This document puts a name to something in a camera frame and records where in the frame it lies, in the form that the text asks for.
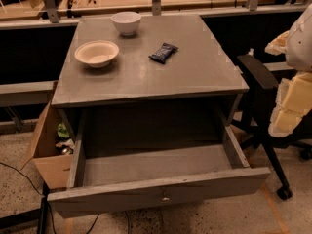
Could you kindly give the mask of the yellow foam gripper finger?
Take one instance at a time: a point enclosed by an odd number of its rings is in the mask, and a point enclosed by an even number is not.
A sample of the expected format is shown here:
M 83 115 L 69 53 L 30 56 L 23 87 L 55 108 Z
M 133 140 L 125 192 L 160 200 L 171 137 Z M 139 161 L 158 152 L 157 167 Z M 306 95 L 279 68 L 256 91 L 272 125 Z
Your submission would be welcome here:
M 264 51 L 274 56 L 277 56 L 279 54 L 284 54 L 286 52 L 288 36 L 289 36 L 288 31 L 283 32 L 278 37 L 273 39 L 270 43 L 268 43 Z
M 292 79 L 283 78 L 279 84 L 268 133 L 286 137 L 312 110 L 312 73 L 298 71 Z

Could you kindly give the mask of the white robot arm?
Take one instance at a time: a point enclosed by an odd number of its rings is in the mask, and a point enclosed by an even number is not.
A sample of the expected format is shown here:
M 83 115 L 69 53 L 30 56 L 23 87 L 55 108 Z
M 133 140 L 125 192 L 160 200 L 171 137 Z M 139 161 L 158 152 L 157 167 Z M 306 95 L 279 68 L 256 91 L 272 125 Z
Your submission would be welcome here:
M 268 43 L 265 52 L 284 54 L 287 66 L 297 70 L 291 80 L 282 79 L 268 127 L 273 137 L 286 137 L 312 110 L 312 5 L 288 31 Z

